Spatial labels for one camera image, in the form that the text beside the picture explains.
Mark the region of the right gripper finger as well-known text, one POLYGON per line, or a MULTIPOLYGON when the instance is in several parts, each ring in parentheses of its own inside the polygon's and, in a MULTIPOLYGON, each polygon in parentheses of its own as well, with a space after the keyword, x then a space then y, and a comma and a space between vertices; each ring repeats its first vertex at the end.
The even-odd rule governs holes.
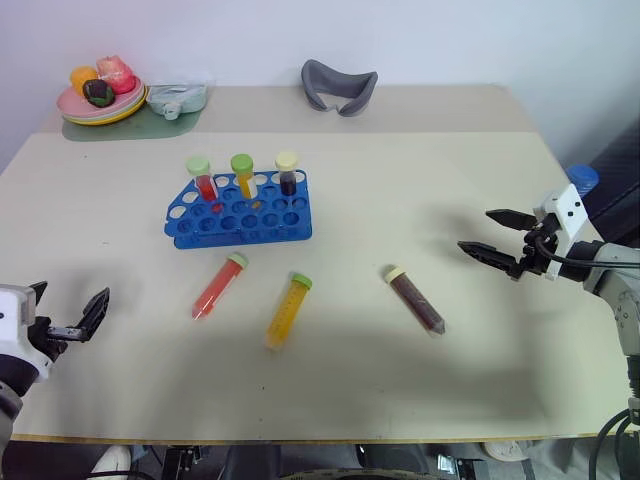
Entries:
POLYGON ((534 215, 511 209, 488 210, 485 215, 501 226, 517 231, 531 231, 539 223, 534 215))
POLYGON ((457 246, 471 258, 506 273, 511 279, 519 280, 524 273, 524 269, 514 256, 503 253, 493 246, 473 241, 458 241, 457 246))

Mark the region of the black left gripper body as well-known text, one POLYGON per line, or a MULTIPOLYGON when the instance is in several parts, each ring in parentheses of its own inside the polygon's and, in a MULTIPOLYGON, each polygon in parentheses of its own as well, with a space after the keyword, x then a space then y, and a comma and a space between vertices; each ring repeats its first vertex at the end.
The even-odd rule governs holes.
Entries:
POLYGON ((28 340, 49 360, 56 361, 68 343, 83 340, 83 330, 79 327, 53 327, 49 317, 36 316, 34 324, 28 328, 28 340))

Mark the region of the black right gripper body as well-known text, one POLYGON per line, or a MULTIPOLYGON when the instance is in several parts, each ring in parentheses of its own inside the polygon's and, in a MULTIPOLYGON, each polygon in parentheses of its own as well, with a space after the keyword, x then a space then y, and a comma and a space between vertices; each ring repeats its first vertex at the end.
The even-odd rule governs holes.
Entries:
POLYGON ((557 248, 556 232, 559 228, 559 221, 553 213, 545 215, 542 220, 537 220, 534 216, 528 217, 524 224, 525 246, 521 258, 521 265, 526 271, 537 275, 547 271, 550 259, 540 252, 537 241, 540 241, 549 252, 554 253, 557 248))

